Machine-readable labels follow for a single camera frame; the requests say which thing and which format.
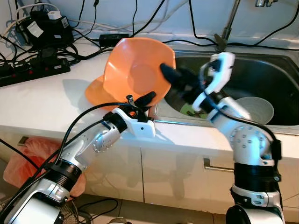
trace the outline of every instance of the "orange bowl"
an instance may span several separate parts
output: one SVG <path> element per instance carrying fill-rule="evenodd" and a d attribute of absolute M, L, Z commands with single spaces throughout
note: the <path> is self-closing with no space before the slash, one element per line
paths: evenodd
<path fill-rule="evenodd" d="M 171 87 L 160 71 L 161 63 L 175 68 L 174 51 L 166 44 L 143 37 L 123 38 L 109 56 L 103 84 L 96 88 L 92 83 L 85 91 L 85 95 L 89 102 L 94 104 L 99 102 L 95 99 L 98 97 L 102 98 L 101 102 L 108 102 L 108 99 L 104 99 L 106 94 L 100 95 L 100 92 L 103 93 L 100 88 L 104 88 L 108 95 L 118 102 L 126 102 L 126 96 L 129 94 L 136 100 L 154 91 L 157 95 L 148 104 L 153 106 Z"/>

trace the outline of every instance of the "white countertop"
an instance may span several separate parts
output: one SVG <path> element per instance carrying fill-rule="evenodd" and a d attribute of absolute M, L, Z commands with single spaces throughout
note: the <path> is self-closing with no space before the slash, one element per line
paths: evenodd
<path fill-rule="evenodd" d="M 97 50 L 84 42 L 76 44 L 80 54 L 88 55 Z M 212 50 L 183 45 L 194 50 Z M 244 51 L 233 48 L 234 52 Z M 299 63 L 298 53 L 273 50 L 254 50 L 255 53 L 269 52 L 288 55 Z M 4 132 L 62 138 L 70 123 L 92 105 L 86 100 L 86 87 L 104 72 L 109 52 L 73 65 L 71 71 L 51 77 L 0 87 L 0 130 Z M 101 119 L 107 111 L 99 109 L 85 116 L 74 128 L 74 132 Z M 129 133 L 122 141 L 141 147 L 165 147 L 170 150 L 201 150 L 206 155 L 231 155 L 227 140 L 215 128 L 182 126 L 156 123 L 154 139 L 134 139 Z M 277 134 L 282 141 L 283 156 L 299 159 L 299 136 Z"/>

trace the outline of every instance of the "power adapter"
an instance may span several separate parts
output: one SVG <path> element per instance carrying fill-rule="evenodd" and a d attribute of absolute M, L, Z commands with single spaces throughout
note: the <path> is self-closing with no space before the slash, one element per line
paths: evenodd
<path fill-rule="evenodd" d="M 122 38 L 128 38 L 129 34 L 101 34 L 99 44 L 101 47 L 115 46 Z"/>

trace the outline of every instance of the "sink basin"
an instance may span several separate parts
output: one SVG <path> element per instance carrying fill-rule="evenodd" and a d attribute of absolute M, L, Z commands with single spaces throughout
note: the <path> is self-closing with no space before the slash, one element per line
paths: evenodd
<path fill-rule="evenodd" d="M 177 51 L 176 67 L 198 74 L 213 52 Z M 299 69 L 286 56 L 236 53 L 230 81 L 223 88 L 234 99 L 261 97 L 274 108 L 267 126 L 276 133 L 299 135 Z M 211 126 L 205 119 L 180 113 L 185 102 L 170 89 L 149 114 L 156 122 Z"/>

